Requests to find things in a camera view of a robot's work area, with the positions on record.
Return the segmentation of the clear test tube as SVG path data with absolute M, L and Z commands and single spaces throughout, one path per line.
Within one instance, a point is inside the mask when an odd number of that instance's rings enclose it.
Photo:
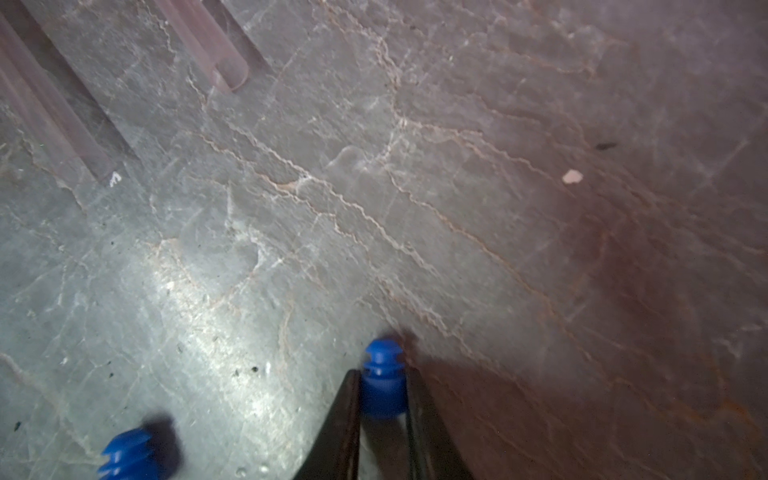
M 1 19 L 1 96 L 61 181 L 113 187 L 124 179 L 6 18 Z
M 209 83 L 224 93 L 242 87 L 249 66 L 202 1 L 155 0 Z

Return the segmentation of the blue rubber stopper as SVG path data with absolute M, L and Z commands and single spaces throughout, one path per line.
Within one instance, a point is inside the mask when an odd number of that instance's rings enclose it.
M 378 419 L 392 419 L 408 408 L 403 349 L 391 339 L 377 339 L 366 348 L 369 356 L 361 377 L 361 411 Z
M 107 461 L 98 468 L 98 478 L 159 480 L 159 466 L 150 447 L 150 440 L 150 433 L 142 428 L 115 436 L 101 453 Z

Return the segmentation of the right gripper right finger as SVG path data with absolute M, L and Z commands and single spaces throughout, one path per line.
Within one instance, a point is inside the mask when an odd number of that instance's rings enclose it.
M 419 370 L 407 370 L 406 388 L 409 478 L 472 480 Z

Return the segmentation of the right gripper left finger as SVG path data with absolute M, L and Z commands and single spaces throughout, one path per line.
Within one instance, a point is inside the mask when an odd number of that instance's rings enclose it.
M 361 372 L 349 370 L 294 480 L 354 480 L 360 453 Z

